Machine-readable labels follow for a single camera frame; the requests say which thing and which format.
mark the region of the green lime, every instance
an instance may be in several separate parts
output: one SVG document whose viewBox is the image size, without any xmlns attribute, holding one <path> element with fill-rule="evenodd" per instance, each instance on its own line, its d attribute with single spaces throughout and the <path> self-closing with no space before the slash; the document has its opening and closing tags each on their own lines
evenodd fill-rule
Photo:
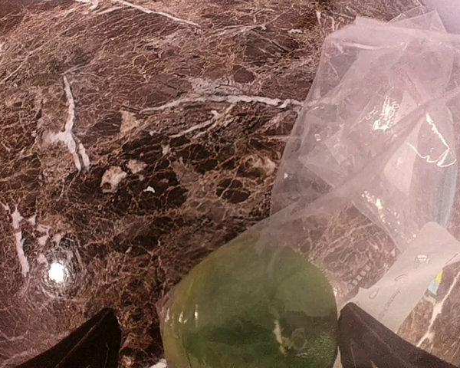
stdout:
<svg viewBox="0 0 460 368">
<path fill-rule="evenodd" d="M 215 251 L 176 286 L 162 325 L 172 368 L 330 368 L 337 355 L 332 287 L 289 248 Z"/>
</svg>

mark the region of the marble countertop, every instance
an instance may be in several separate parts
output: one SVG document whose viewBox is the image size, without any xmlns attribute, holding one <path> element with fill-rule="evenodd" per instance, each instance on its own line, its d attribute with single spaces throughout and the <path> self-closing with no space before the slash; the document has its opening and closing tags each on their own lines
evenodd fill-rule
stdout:
<svg viewBox="0 0 460 368">
<path fill-rule="evenodd" d="M 122 366 L 156 362 L 155 303 L 268 215 L 324 37 L 416 5 L 0 2 L 0 367 L 102 307 Z M 401 333 L 460 363 L 459 266 Z"/>
</svg>

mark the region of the white label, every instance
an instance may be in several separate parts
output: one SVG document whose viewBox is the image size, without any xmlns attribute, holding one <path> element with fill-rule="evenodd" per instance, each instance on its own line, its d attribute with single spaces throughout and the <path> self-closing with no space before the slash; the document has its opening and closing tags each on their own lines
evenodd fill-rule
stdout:
<svg viewBox="0 0 460 368">
<path fill-rule="evenodd" d="M 439 270 L 457 261 L 460 242 L 438 223 L 428 222 L 386 274 L 350 302 L 396 332 Z"/>
</svg>

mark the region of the clear plastic bag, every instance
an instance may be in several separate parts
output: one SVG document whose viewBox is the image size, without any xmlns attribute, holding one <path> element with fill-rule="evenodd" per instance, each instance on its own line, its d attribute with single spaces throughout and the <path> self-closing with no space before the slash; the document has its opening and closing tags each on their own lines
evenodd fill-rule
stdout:
<svg viewBox="0 0 460 368">
<path fill-rule="evenodd" d="M 238 260 L 239 269 L 248 270 L 247 281 L 259 277 L 265 283 L 260 278 L 272 279 L 274 260 L 291 248 L 325 273 L 338 307 L 356 301 L 394 331 L 437 272 L 460 261 L 460 36 L 446 34 L 435 11 L 416 8 L 387 25 L 361 18 L 326 38 L 271 201 L 271 217 L 216 251 L 210 258 L 217 263 L 203 261 L 164 299 L 164 343 L 167 326 L 173 332 L 179 324 L 179 332 L 197 334 L 202 320 L 215 329 L 228 320 L 248 321 L 246 307 L 222 314 L 210 298 L 209 317 L 195 310 L 203 299 L 192 299 L 191 288 L 196 281 L 197 289 L 211 283 L 225 259 Z M 266 272 L 255 272 L 258 264 L 243 247 L 265 255 Z M 232 275 L 229 267 L 226 281 L 211 285 L 219 297 L 235 284 Z M 230 310 L 245 306 L 235 293 L 228 295 Z M 294 307 L 300 300 L 287 296 Z M 185 307 L 190 313 L 181 312 Z M 266 328 L 280 349 L 288 340 L 281 330 L 278 338 L 274 322 Z M 171 350 L 169 365 L 211 367 L 204 342 L 194 353 L 182 334 L 177 339 L 186 350 L 175 355 L 185 356 L 177 360 L 177 349 Z M 304 353 L 289 339 L 287 349 Z M 314 345 L 307 341 L 302 348 Z M 227 366 L 268 366 L 252 360 L 256 356 L 234 356 Z"/>
</svg>

